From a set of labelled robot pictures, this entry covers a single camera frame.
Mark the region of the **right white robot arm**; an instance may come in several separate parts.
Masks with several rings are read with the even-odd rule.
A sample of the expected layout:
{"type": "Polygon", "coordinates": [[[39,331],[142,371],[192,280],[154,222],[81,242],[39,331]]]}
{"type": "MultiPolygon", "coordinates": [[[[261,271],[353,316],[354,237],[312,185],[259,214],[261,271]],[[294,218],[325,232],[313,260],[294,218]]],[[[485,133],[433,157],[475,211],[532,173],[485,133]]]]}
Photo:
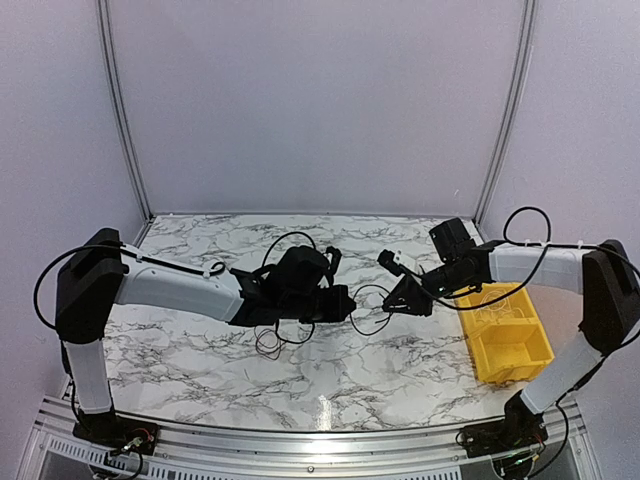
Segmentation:
{"type": "Polygon", "coordinates": [[[379,264],[400,280],[385,298],[384,311],[428,316],[434,304],[444,305],[457,291],[492,283],[511,283],[515,290],[546,286],[574,292],[583,300],[575,337],[507,402],[506,410],[514,411],[495,428],[496,440],[506,448],[519,446],[533,433],[531,415],[579,388],[639,336],[639,270],[617,240],[599,245],[507,239],[479,244],[459,218],[436,225],[429,237],[442,264],[426,273],[417,272],[396,252],[379,254],[379,264]]]}

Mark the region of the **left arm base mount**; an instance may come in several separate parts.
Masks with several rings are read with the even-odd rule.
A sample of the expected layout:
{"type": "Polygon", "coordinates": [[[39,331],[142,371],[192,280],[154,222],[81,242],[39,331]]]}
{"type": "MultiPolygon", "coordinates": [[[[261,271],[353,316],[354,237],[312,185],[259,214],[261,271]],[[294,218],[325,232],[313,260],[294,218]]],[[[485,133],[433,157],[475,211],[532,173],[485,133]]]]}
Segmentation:
{"type": "Polygon", "coordinates": [[[159,437],[156,423],[122,417],[114,408],[99,414],[86,414],[78,409],[75,416],[73,435],[76,438],[108,447],[116,453],[154,453],[159,437]]]}

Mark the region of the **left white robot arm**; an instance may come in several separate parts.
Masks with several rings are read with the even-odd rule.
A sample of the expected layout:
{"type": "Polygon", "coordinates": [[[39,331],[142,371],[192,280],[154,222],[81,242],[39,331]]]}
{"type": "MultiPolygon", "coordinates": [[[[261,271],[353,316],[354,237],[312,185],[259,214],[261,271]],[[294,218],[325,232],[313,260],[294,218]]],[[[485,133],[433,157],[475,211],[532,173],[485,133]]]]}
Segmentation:
{"type": "Polygon", "coordinates": [[[86,426],[106,445],[125,438],[126,423],[113,413],[103,338],[116,305],[143,305],[198,314],[243,328],[345,321],[356,308],[349,289],[335,276],[341,253],[312,245],[288,248],[275,263],[253,271],[222,262],[208,269],[169,261],[123,243],[117,230],[103,228],[87,243],[53,259],[40,273],[32,300],[50,273],[56,275],[55,316],[44,325],[62,344],[86,426]]]}

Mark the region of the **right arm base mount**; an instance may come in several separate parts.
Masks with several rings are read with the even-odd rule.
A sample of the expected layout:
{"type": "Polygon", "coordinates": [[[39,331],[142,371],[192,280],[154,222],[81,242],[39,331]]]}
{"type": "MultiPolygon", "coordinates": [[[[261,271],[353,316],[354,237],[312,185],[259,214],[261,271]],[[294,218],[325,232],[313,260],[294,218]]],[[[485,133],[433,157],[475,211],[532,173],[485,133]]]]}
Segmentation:
{"type": "Polygon", "coordinates": [[[469,458],[542,444],[548,439],[543,414],[534,414],[516,393],[504,405],[500,420],[467,425],[459,430],[456,443],[469,458]]]}

